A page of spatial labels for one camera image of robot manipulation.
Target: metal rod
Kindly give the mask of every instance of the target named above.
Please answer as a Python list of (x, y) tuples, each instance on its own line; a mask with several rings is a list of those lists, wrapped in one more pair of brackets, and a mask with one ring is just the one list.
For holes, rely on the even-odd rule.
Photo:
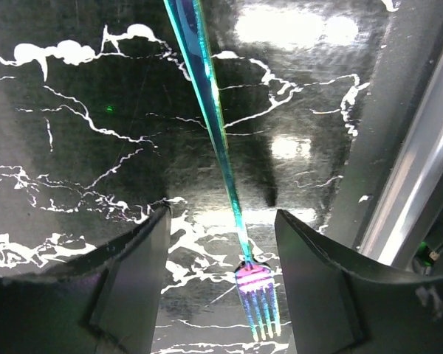
[(360, 253), (391, 265), (442, 174), (443, 53), (366, 229)]

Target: table surface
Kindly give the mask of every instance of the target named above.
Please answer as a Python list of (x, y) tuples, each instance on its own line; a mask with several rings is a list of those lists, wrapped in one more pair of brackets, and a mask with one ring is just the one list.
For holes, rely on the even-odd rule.
[(391, 1), (203, 1), (255, 256), (281, 337), (253, 343), (240, 251), (162, 1), (0, 1), (0, 275), (39, 272), (174, 215), (153, 351), (284, 353), (292, 331), (273, 222), (324, 232)]

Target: green light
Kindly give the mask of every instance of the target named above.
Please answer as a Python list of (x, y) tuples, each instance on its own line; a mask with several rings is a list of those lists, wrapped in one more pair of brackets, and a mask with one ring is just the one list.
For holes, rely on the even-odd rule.
[(426, 248), (427, 248), (427, 244), (425, 242), (420, 243), (420, 247), (419, 247), (419, 250), (417, 251), (417, 254), (421, 254), (422, 252), (425, 251)]

